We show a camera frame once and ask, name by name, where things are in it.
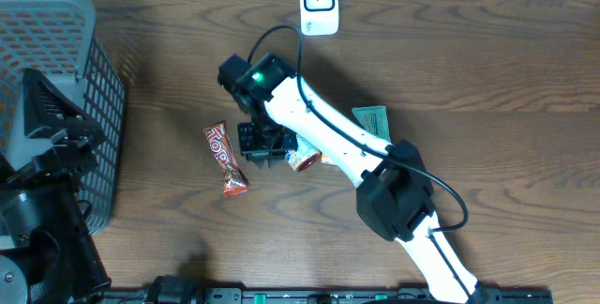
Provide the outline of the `green tissue wipes pack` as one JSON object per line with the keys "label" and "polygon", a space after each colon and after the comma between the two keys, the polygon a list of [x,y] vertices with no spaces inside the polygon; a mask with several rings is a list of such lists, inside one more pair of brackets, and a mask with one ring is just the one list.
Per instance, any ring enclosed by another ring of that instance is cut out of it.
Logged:
{"label": "green tissue wipes pack", "polygon": [[391,143],[385,106],[354,107],[352,114],[367,132]]}

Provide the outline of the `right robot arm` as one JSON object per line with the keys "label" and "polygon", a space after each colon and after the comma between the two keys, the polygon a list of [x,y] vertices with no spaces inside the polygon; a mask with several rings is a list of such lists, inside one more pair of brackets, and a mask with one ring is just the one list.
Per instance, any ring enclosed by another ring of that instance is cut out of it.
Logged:
{"label": "right robot arm", "polygon": [[431,199],[434,186],[448,186],[427,171],[413,144],[391,144],[360,128],[272,54],[255,65],[234,54],[219,66],[217,81],[241,110],[295,132],[328,156],[354,185],[360,219],[404,248],[435,299],[483,301],[479,280],[447,241]]}

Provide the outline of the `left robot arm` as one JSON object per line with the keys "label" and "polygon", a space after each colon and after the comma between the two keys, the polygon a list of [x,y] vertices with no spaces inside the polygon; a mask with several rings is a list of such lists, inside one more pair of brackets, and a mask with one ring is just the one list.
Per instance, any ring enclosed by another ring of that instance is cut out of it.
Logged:
{"label": "left robot arm", "polygon": [[93,206],[76,196],[98,166],[100,124],[38,69],[22,74],[24,136],[52,145],[20,168],[1,160],[1,220],[13,248],[1,252],[1,298],[8,303],[69,303],[110,289],[90,234]]}

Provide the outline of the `green lid jar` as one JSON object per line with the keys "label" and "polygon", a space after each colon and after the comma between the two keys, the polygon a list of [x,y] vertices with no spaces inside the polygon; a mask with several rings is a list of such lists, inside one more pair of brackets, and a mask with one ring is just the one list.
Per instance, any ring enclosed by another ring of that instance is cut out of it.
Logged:
{"label": "green lid jar", "polygon": [[315,163],[322,152],[300,135],[296,135],[297,148],[287,150],[285,160],[295,172],[306,170]]}

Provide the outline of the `red chocolate bar wrapper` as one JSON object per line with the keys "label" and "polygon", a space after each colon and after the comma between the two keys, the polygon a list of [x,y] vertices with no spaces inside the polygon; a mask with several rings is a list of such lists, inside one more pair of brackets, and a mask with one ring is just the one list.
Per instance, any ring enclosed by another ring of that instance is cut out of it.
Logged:
{"label": "red chocolate bar wrapper", "polygon": [[223,195],[231,197],[248,191],[248,181],[235,158],[224,121],[203,130],[209,148],[224,173]]}

